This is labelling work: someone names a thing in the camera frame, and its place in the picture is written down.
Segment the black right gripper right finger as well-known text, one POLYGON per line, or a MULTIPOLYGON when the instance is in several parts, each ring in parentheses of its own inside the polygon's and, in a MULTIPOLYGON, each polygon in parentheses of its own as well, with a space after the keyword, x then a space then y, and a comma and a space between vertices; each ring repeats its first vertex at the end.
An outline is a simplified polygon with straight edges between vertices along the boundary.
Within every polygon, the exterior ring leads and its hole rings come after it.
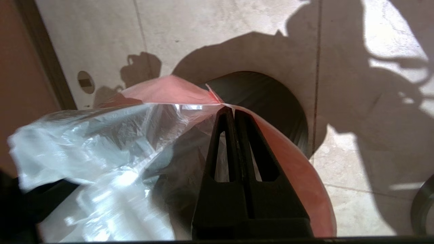
POLYGON ((235 111, 248 233, 255 238, 313 238, 310 217, 253 116, 235 111))

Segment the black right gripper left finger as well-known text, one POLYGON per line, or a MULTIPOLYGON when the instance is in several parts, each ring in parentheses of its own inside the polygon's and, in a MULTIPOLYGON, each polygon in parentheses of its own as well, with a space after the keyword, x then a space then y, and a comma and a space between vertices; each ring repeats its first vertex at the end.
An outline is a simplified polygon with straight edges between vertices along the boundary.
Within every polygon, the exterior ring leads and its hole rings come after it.
POLYGON ((245 151, 230 107, 216 114, 200 192, 191 222, 193 239, 250 239, 245 151), (225 133, 229 182, 217 182, 220 134, 225 133))

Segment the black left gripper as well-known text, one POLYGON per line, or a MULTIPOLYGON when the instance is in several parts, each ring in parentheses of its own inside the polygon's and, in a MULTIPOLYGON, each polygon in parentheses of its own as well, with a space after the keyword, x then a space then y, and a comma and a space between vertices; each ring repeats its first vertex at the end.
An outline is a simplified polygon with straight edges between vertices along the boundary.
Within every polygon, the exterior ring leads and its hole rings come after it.
POLYGON ((47 218, 78 185, 59 180, 23 193, 19 179, 1 171, 0 240, 2 243, 42 243, 37 225, 47 218))

